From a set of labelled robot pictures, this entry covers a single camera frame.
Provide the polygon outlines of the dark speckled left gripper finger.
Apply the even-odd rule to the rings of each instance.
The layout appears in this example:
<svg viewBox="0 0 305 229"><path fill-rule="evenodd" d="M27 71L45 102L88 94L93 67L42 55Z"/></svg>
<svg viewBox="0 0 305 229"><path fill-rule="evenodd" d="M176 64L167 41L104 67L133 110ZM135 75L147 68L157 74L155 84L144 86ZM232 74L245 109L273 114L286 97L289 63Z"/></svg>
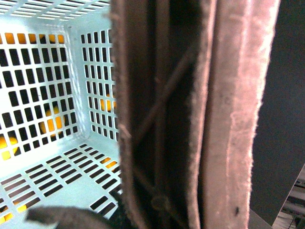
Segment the dark speckled left gripper finger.
<svg viewBox="0 0 305 229"><path fill-rule="evenodd" d="M94 211L76 207L37 207L28 210L25 221L57 229L132 229L126 219L107 219Z"/></svg>

